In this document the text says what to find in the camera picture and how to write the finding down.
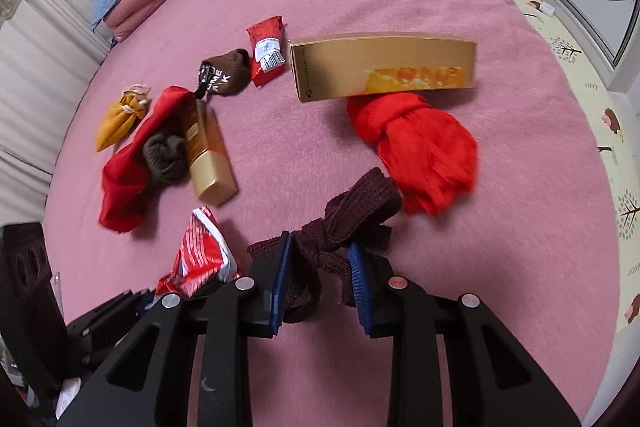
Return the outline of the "dark maroon knotted sock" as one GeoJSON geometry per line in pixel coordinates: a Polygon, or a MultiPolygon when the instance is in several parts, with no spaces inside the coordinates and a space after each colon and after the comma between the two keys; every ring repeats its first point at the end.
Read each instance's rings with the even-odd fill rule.
{"type": "Polygon", "coordinates": [[[267,287],[269,319],[253,317],[252,335],[271,338],[282,323],[312,317],[322,294],[321,271],[340,278],[343,305],[357,309],[360,324],[369,332],[373,294],[364,255],[386,251],[392,233],[386,221],[401,206],[402,197],[393,180],[373,168],[349,190],[329,200],[321,218],[299,230],[250,244],[247,254],[254,267],[276,269],[267,287]]]}

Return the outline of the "small gold box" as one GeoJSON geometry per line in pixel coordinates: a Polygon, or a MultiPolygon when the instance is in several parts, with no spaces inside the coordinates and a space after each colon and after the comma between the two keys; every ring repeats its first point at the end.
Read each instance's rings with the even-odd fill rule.
{"type": "Polygon", "coordinates": [[[195,100],[182,117],[186,157],[198,200],[214,207],[238,193],[218,120],[207,104],[195,100]]]}

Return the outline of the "mustard yellow drawstring pouch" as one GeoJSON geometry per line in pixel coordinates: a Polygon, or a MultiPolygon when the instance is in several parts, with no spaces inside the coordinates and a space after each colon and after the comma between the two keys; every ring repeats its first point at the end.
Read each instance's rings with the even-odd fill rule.
{"type": "Polygon", "coordinates": [[[122,91],[119,100],[108,109],[99,125],[94,148],[102,152],[107,147],[122,142],[145,117],[150,107],[150,88],[143,84],[134,84],[122,91]]]}

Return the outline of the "brown printed sock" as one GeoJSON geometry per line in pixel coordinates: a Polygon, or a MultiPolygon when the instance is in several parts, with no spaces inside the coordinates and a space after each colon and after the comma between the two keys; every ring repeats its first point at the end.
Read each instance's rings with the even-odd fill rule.
{"type": "Polygon", "coordinates": [[[235,49],[201,62],[198,69],[198,87],[194,95],[199,100],[204,100],[209,95],[236,95],[249,83],[250,54],[246,49],[235,49]]]}

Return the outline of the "red snack wrapper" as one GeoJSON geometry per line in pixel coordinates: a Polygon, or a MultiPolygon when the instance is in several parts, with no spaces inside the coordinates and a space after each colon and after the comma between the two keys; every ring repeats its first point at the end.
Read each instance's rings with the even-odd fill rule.
{"type": "Polygon", "coordinates": [[[264,87],[285,71],[286,61],[281,48],[283,31],[280,15],[266,18],[246,30],[253,50],[250,78],[256,88],[264,87]]]}

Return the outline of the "red white striped wrapper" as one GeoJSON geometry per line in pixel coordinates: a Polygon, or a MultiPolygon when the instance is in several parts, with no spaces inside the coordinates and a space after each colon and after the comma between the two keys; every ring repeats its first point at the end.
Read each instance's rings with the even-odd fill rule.
{"type": "Polygon", "coordinates": [[[192,210],[171,271],[161,277],[155,295],[193,298],[240,275],[238,262],[208,207],[192,210]]]}

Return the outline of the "dark red cloth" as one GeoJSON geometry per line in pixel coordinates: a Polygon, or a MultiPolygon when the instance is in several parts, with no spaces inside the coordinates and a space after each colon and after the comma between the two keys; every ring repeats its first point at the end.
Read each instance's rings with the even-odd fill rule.
{"type": "Polygon", "coordinates": [[[131,142],[109,159],[102,169],[103,199],[99,224],[118,233],[127,233],[144,223],[155,188],[143,156],[143,145],[152,135],[180,124],[183,109],[195,101],[194,93],[170,86],[154,102],[152,112],[134,132],[131,142]]]}

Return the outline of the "dark brown rolled sock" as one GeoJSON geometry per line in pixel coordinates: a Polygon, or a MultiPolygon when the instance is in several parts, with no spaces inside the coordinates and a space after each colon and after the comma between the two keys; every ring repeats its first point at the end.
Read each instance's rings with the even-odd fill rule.
{"type": "Polygon", "coordinates": [[[156,182],[176,184],[189,171],[186,141],[180,135],[154,134],[145,141],[142,154],[156,182]]]}

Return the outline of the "bright red knotted cloth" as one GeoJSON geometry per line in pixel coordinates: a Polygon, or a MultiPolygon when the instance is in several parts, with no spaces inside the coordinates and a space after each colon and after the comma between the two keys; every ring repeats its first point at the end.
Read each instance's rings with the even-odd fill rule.
{"type": "Polygon", "coordinates": [[[474,190],[477,142],[454,116],[420,94],[352,96],[346,112],[401,191],[407,215],[437,217],[474,190]]]}

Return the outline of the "pink bed sheet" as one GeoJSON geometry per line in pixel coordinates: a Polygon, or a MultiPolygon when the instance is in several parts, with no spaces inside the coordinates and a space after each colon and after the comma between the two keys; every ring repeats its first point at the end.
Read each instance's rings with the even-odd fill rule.
{"type": "MultiPolygon", "coordinates": [[[[388,257],[435,295],[471,291],[500,317],[584,419],[612,350],[620,295],[615,210],[584,112],[544,39],[511,0],[167,0],[96,72],[58,156],[44,213],[64,317],[155,286],[169,272],[190,213],[191,184],[167,187],[143,227],[99,225],[94,136],[130,84],[153,95],[193,89],[198,65],[247,46],[245,28],[281,15],[288,38],[426,32],[477,43],[475,90],[435,92],[478,143],[475,190],[433,219],[399,213],[388,257]]],[[[265,88],[210,100],[239,193],[214,213],[239,264],[246,246],[322,216],[373,167],[345,102],[300,104],[288,70],[265,88]]],[[[255,426],[385,426],[392,344],[363,335],[323,275],[314,317],[250,340],[255,426]]]]}

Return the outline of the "cream patterned play mat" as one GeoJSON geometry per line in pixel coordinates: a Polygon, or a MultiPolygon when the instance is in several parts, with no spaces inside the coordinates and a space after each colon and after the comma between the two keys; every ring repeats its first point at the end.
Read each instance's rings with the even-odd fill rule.
{"type": "Polygon", "coordinates": [[[624,135],[623,121],[597,71],[559,11],[546,12],[542,0],[513,0],[544,38],[566,75],[596,139],[612,194],[620,262],[620,332],[639,318],[639,180],[624,135]]]}

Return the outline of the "long gold cardboard box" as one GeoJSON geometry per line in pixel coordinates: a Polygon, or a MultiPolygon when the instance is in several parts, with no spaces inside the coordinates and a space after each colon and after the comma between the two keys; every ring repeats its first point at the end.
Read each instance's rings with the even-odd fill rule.
{"type": "Polygon", "coordinates": [[[298,39],[288,50],[303,103],[475,86],[472,41],[378,32],[298,39]]]}

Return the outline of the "folded pink blanket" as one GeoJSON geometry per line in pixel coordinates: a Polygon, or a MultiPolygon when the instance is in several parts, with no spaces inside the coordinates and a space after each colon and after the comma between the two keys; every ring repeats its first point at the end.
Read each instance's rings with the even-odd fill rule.
{"type": "Polygon", "coordinates": [[[119,0],[103,23],[113,31],[116,42],[126,40],[166,0],[119,0]]]}

